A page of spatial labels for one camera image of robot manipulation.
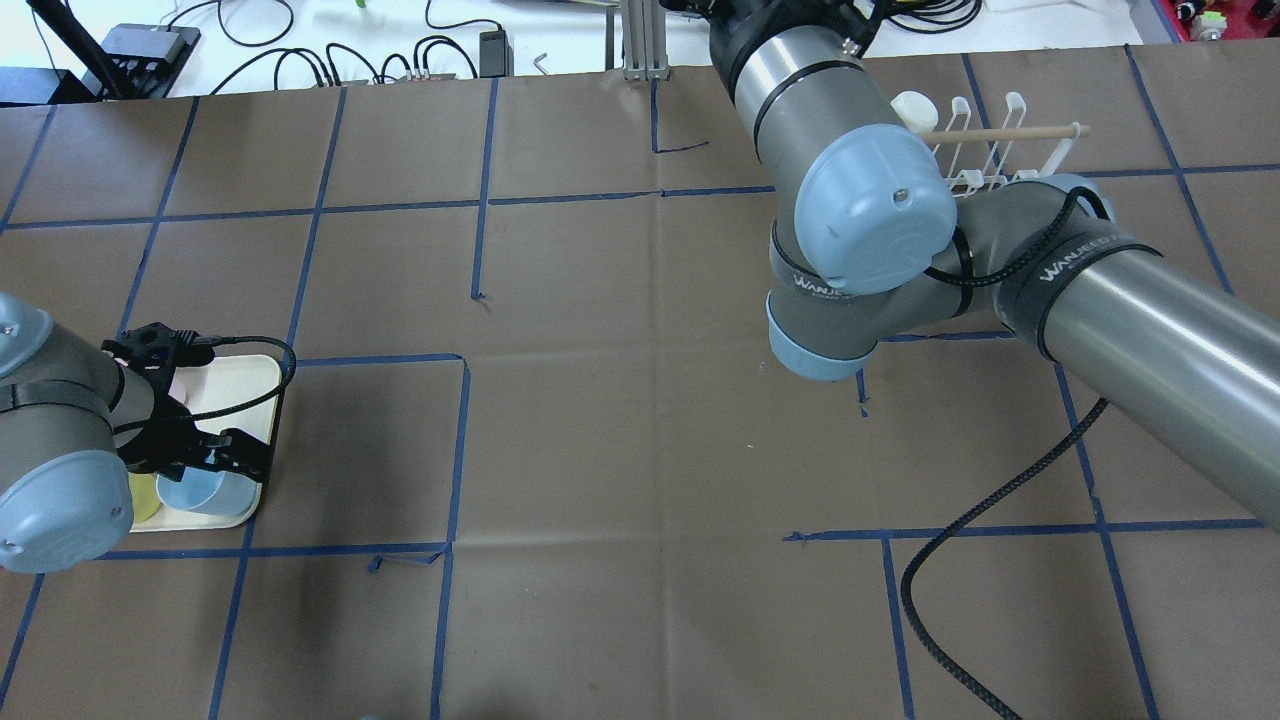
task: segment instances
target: light blue joint cap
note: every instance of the light blue joint cap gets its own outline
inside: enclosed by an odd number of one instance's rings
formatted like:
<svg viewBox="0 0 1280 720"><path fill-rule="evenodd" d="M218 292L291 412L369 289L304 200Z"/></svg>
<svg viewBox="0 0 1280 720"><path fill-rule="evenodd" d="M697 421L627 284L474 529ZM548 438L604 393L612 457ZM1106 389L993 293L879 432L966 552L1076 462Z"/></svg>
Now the light blue joint cap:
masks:
<svg viewBox="0 0 1280 720"><path fill-rule="evenodd" d="M764 301L764 311L769 315L769 348L773 350L773 356L778 359L778 363L782 363L788 370L801 378L827 383L849 379L858 370L861 370L867 365L867 360L872 356L868 352L855 360L836 360L818 355L812 350L801 347L787 337L787 333L782 332L778 322L773 319L773 310L769 307L768 300Z"/></svg>
<svg viewBox="0 0 1280 720"><path fill-rule="evenodd" d="M955 228L956 202L937 160L900 126L845 133L809 167L796 195L800 251L827 284L849 295L916 278Z"/></svg>
<svg viewBox="0 0 1280 720"><path fill-rule="evenodd" d="M54 319L49 313L0 292L0 378L31 360L51 332Z"/></svg>
<svg viewBox="0 0 1280 720"><path fill-rule="evenodd" d="M0 568L52 573L115 547L133 525L129 474L114 452L55 457L0 495Z"/></svg>
<svg viewBox="0 0 1280 720"><path fill-rule="evenodd" d="M1079 187L1079 186L1083 184L1084 187L1087 187L1087 188L1092 190L1093 192L1098 193L1098 197L1102 199L1102 208L1107 211L1107 217L1111 218L1111 222L1116 222L1116 209L1111 206L1111 201L1107 200L1107 197L1105 195L1102 195L1102 191L1098 190L1098 184L1096 182L1091 181L1089 178L1087 178L1084 176L1076 176L1076 174L1071 174L1071 173L1061 173L1061 174L1056 174L1056 176L1044 176L1042 178L1020 179L1018 182L1038 182L1038 183L1043 183L1043 184L1047 184L1047 186L1051 186L1051 187L1056 187L1056 188L1061 190L1062 192L1071 192L1073 190L1075 190L1076 187ZM1093 208L1088 202L1085 202L1083 199L1080 200L1080 208L1083 208L1084 211L1089 214L1089 217L1093 217L1093 218L1097 217L1097 215L1093 214Z"/></svg>

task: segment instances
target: yellow cup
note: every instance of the yellow cup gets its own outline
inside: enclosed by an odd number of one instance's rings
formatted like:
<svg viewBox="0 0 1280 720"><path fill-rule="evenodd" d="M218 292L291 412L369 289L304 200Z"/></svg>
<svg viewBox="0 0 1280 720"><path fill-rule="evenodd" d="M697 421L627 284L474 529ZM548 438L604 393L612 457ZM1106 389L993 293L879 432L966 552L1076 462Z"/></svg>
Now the yellow cup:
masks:
<svg viewBox="0 0 1280 720"><path fill-rule="evenodd" d="M129 492L133 495L133 521L141 523L160 510L155 473L136 475L129 473Z"/></svg>

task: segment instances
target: blue tape grid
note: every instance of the blue tape grid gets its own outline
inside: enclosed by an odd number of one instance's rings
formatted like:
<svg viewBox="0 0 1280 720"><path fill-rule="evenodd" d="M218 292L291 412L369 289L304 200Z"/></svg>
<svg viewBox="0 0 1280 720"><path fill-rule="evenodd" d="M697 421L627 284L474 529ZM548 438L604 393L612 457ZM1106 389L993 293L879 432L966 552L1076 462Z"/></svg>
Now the blue tape grid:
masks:
<svg viewBox="0 0 1280 720"><path fill-rule="evenodd" d="M1143 102L1148 110L1151 120L1161 138L1161 143L1169 158L1171 169L1134 169L1134 170L1100 170L1100 172L1083 172L1080 174L1096 178L1110 178L1110 177L1146 177L1146 176L1172 176L1178 179L1179 188L1183 192L1184 200L1188 209L1192 213L1192 218L1196 222L1197 232L1204 243L1206 252L1210 255L1213 263L1215 270L1222 283L1222 287L1230 292L1230 283L1226 278L1226 272L1217 258L1216 249L1208 236L1204 227L1203 219L1199 215L1199 210L1190 195L1190 190L1187 184L1185 176L1190 174L1207 174L1207 173L1233 173L1233 172L1276 172L1280 170L1280 164L1252 164L1252 165L1213 165L1213 167L1190 167L1184 168L1178 163L1176 155L1174 154L1172 145L1169 141L1169 136L1164 129L1164 126L1156 113L1155 105L1151 100L1149 92L1147 91L1146 83L1143 82L1140 69L1137 64L1132 49L1126 47L1126 56L1130 63L1130 69L1133 72L1134 79L1138 85L1139 94ZM969 77L969 82L974 94L974 100L979 118L983 120L984 126L989 127L989 120L987 118L986 104L982 99L980 91L978 88L977 78L973 72L972 63L968 55L963 55L965 72ZM650 90L650 142L652 150L654 152L667 152L667 151L680 151L689 150L690 147L677 147L663 150L658 146L658 108L657 108L657 86L654 85ZM308 233L307 251L303 261L303 269L300 275L298 291L294 299L293 316L291 320L289 338L292 340L297 332L298 316L301 313L301 304L306 291L307 273L310 268L310 258L314 251L316 229L319 227L320 218L326 214L340 214L340 213L374 213L374 211L390 211L390 210L428 210L439 208L477 208L477 228L476 228L476 249L475 249L475 263L474 263L474 275L472 275L472 297L483 297L479 291L480 282L480 269L483 261L483 241L484 241L484 224L486 208L490 205L526 205L526 204L544 204L544 202L591 202L591 201L612 201L612 200L627 200L641 196L657 196L657 197L687 197L687 196L707 196L707 195L750 195L750 193L768 193L772 192L772 187L756 186L756 187L712 187L712 188L689 188L689 190L641 190L635 192L614 192L614 193L589 193L589 195L559 195L559 196L538 196L538 197L503 197L493 199L489 196L489 176L492 170L492 158L493 158L493 132L497 115L497 100L498 100L498 81L493 82L490 88L489 99L489 114L485 128L485 152L484 152L484 168L481 174L481 192L480 197L476 200L461 200L461 201L434 201L434 202L399 202L399 204L379 204L379 205L356 205L356 206L324 206L324 195L328 186L329 172L333 164L333 154L338 140L338 128L342 120L342 111L346 102L346 90L340 91L338 110L334 118L334 131L330 137L329 152L325 160L325 170L321 179L321 186L317 192L316 204L312 208L297 208L297 209L279 209L279 210L265 210L265 211L247 211L247 213L211 213L211 214L193 214L193 215L165 215L164 209L168 202L168 197L172 192L173 183L177 177L178 167L182 160L186 143L189 138L191 129L193 127L196 111L198 109L198 99L192 101L192 109L187 119L187 126L183 132L182 141L179 142L177 156L174 164L170 169L168 182L165 184L164 193L160 200L157 211L152 217L140 217L140 218L110 218L110 219L88 219L88 220L54 220L54 222L29 222L29 223L13 223L12 218L14 210L19 202L22 192L26 187L27 181L31 177L32 169L40 155L40 151L49 136L50 127L52 124L56 106L50 108L46 114L44 123L41 126L40 133L32 147L31 155L23 168L22 176L19 177L18 184L14 188L14 193L10 197L8 205L5 206L4 215L0 217L0 233L6 229L35 229L35 228L69 228L69 227L105 227L105 225L120 225L120 224L151 224L151 233L147 240L146 250L143 258L140 263L137 275L134 278L134 284L132 287L128 305L124 313L124 319L128 319L129 310L132 309L133 301L136 300L137 290L141 284L142 275L146 269L146 260L150 255L150 250L154 245L155 237L159 231L159 225L163 223L184 223L184 222L198 222L198 220L218 220L218 219L236 219L236 218L269 218L269 217L285 217L285 215L311 215L312 224ZM942 333L934 336L920 336L920 334L899 334L886 338L887 342L916 342L916 341L983 341L983 340L1010 340L1011 333L1007 332L974 332L974 333ZM431 363L431 361L460 361L462 360L457 355L452 354L429 354L429 355L404 355L404 356L372 356L372 357L323 357L323 359L305 359L300 361L301 368L319 368L319 366L338 366L338 365L366 365L366 364L385 364L385 363ZM444 559L443 564L443 580L440 591L440 605L438 615L438 630L436 630L436 646L434 648L435 664L433 669L431 679L431 719L436 720L440 716L440 692L443 687L443 673L444 673L444 648L447 643L447 624L449 614L449 598L452 589L452 574L453 574L453 553L452 546L456 539L457 533L457 515L461 500L461 480L462 480L462 457L466 438L466 419L468 411L468 398L470 398L470 386L471 386L471 373L470 368L463 361L463 380L462 380L462 396L460 398L460 418L458 418L458 436L456 439L456 460L454 460L454 477L453 488L449 506L449 529L448 537L444 542L426 542L426 543L390 543L390 544L344 544L344 546L320 546L320 547L253 547L253 527L255 521L251 520L246 527L242 546L239 548L214 548L214 550L177 550L177 551L114 551L109 552L102 557L105 561L128 561L128 560L200 560L200 559L218 559L218 557L236 557L238 559L237 578L233 587L233 597L230 607L228 609L228 623L223 638L223 648L219 657L219 669L215 680L215 693L210 702L210 717L218 716L220 696L223 683L225 680L227 662L229 660L230 647L234 639L234 625L238 616L239 600L243 591L244 574L247 571L248 560L253 557L306 557L306 556L332 556L332 555L376 555L376 553L439 553ZM1069 419L1074 421L1074 406L1070 398L1070 389L1065 384L1060 384L1062 392L1064 407L1068 413ZM859 382L859 400L865 402L868 400L868 392L865 380L860 378ZM1149 679L1147 678L1146 666L1142 659L1140 647L1138 646L1137 635L1133 629L1132 618L1129 616L1128 600L1124 594L1124 585L1120 577L1119 566L1115 560L1114 550L1111 548L1110 536L1114 533L1143 533L1143 532L1194 532L1194 530L1230 530L1230 529L1254 529L1262 528L1262 523L1256 519L1226 519L1226 520L1178 520L1178 521L1138 521L1138 523L1110 523L1106 520L1105 512L1102 510L1101 501L1093 493L1093 473L1088 465L1088 455L1084 448L1083 442L1078 446L1078 456L1082 462L1082 470L1084 473L1087 489L1091 495L1091 502L1094 507L1096 521L1092 524L1066 524L1066 525L1009 525L1009 527L979 527L979 528L966 528L960 533L960 537L1011 537L1011 536L1047 536L1047 534L1087 534L1097 533L1103 543L1103 551L1107 557L1108 571L1111 573L1114 589L1117 596L1117 605L1120 607L1121 618L1125 625L1126 641L1133 655L1134 666L1138 673L1139 684L1142 687L1143 700L1147 703L1148 716L1152 719L1158 717L1158 710L1155 703L1155 698L1151 691ZM897 528L897 529L861 529L861 530L827 530L819 533L801 534L795 533L787 538L788 542L823 542L823 541L879 541L884 553L884 571L886 571L886 585L887 585L887 600L891 609L899 607L897 587L893 578L893 560L892 548L890 541L892 539L905 539L905 538L929 538L936 536L941 528ZM41 594L41 588L44 584L44 577L37 577L33 580L32 589L23 610L23 616L20 620L19 630L14 638L8 662L5 665L5 673L3 679L0 679L0 707L4 705L5 694L8 693L9 684L12 682L13 674L19 661L23 642L26 639L27 630L32 615L37 609L37 603ZM902 691L902 703L904 715L906 717L914 717L914 707L911 702L911 689L910 678L908 674L905 664L905 641L902 638L901 620L896 611L891 612L891 626L895 635L895 648L899 656L899 670L900 682Z"/></svg>

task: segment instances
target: light blue cup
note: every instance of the light blue cup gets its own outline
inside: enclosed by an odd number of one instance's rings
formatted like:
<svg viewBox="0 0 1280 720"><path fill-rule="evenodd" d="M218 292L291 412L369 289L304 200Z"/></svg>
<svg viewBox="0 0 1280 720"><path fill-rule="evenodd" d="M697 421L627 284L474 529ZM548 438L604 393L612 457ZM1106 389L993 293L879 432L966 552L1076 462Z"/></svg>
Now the light blue cup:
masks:
<svg viewBox="0 0 1280 720"><path fill-rule="evenodd" d="M156 495L174 510L234 518L253 505L257 483L239 473L187 468L180 483L156 475Z"/></svg>

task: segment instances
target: metallic silver tube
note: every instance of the metallic silver tube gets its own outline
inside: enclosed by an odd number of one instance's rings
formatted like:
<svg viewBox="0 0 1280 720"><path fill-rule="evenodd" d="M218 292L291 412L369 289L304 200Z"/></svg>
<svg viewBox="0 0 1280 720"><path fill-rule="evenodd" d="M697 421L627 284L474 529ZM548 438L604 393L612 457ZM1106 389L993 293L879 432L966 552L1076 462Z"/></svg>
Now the metallic silver tube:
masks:
<svg viewBox="0 0 1280 720"><path fill-rule="evenodd" d="M1146 252L1117 252L1050 309L1064 366L1280 529L1280 324Z"/></svg>

